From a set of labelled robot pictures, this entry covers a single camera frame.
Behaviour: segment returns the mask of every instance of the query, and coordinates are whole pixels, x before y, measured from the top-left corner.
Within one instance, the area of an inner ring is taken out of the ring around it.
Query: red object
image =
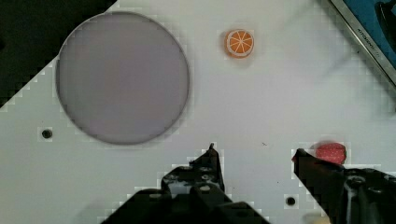
[[[329,143],[317,148],[318,159],[332,163],[343,164],[347,158],[346,147],[339,143]]]

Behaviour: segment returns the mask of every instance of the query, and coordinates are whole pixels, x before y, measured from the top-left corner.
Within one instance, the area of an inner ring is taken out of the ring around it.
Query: black background
[[[68,35],[116,0],[0,0],[0,107],[59,53]]]

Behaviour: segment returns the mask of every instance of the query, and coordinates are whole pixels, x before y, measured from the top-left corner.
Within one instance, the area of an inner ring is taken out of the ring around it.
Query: white table
[[[226,193],[272,223],[320,214],[292,174],[293,149],[333,140],[347,146],[348,164],[396,171],[392,92],[316,0],[121,0],[110,10],[147,15],[179,37],[191,64],[186,112],[149,143],[98,142],[61,112],[50,63],[0,110],[2,223],[99,223],[210,142]],[[221,34],[233,28],[254,31],[248,59],[222,50]],[[48,127],[54,135],[44,140]],[[297,205],[285,206],[285,195]]]

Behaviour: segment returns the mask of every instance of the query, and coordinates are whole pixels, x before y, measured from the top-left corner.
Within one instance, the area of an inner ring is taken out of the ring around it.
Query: toy orange
[[[234,58],[246,58],[253,51],[253,35],[246,30],[232,30],[224,38],[224,48]]]

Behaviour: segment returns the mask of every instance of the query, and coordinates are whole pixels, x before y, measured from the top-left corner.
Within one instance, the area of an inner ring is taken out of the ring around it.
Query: circular plate
[[[64,111],[85,133],[139,144],[170,128],[189,95],[187,60],[157,22],[134,13],[83,22],[61,48],[56,87]]]

